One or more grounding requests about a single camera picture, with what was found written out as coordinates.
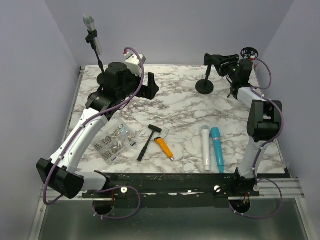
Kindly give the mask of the grey microphone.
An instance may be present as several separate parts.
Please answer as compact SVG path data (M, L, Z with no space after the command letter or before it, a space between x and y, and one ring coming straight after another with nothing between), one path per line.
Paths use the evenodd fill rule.
M87 41L87 43L94 41L94 44L95 44L95 47L97 50L97 54L99 56L101 56L102 55L102 48L101 48L101 44L100 44L100 41L98 38L98 31L96 30L96 27L95 27L94 18L88 13L84 14L82 16L82 18L83 18L83 22L84 22L85 26L87 27L87 31L88 31L88 36L86 37L86 41Z

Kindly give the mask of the black tripod shock-mount stand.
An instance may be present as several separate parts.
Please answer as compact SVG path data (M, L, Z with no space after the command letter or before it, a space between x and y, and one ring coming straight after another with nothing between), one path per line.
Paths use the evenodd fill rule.
M227 70L226 78L230 83L230 94L235 99L238 98L240 88L248 88L252 85L249 83L253 69L253 60L259 56L259 52L252 47L245 47L240 53L242 59L233 63Z

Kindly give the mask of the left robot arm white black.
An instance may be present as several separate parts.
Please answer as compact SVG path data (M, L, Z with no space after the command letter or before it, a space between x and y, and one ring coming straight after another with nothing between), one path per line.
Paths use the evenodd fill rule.
M97 91L88 96L82 115L63 142L49 159L41 158L36 169L44 184L42 199L49 204L46 193L53 189L61 197L74 198L79 192L94 191L104 198L110 194L111 185L100 172L77 174L78 165L85 151L112 116L134 97L152 100L159 87L152 72L144 81L144 66L141 63L112 62L98 75Z

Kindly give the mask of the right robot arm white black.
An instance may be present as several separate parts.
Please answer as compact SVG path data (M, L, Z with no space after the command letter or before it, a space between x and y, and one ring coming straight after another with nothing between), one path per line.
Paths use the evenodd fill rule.
M263 154L282 130L281 102L267 99L249 83L255 58L256 55L250 53L246 56L214 54L210 58L219 76L228 78L230 94L250 108L247 150L228 185L228 192L234 197L253 190Z

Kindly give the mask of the white microphone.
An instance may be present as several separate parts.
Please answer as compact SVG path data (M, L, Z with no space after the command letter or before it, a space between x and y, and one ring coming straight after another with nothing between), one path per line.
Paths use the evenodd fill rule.
M207 125L203 125L200 129L201 143L202 143L202 158L205 171L211 170L210 159L210 128Z

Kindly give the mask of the blue microphone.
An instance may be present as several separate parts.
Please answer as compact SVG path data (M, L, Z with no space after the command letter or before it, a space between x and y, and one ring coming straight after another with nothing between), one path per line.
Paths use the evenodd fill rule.
M213 127L211 129L211 138L213 141L217 167L218 167L219 173L223 174L225 165L224 165L223 151L221 146L221 134L218 127Z

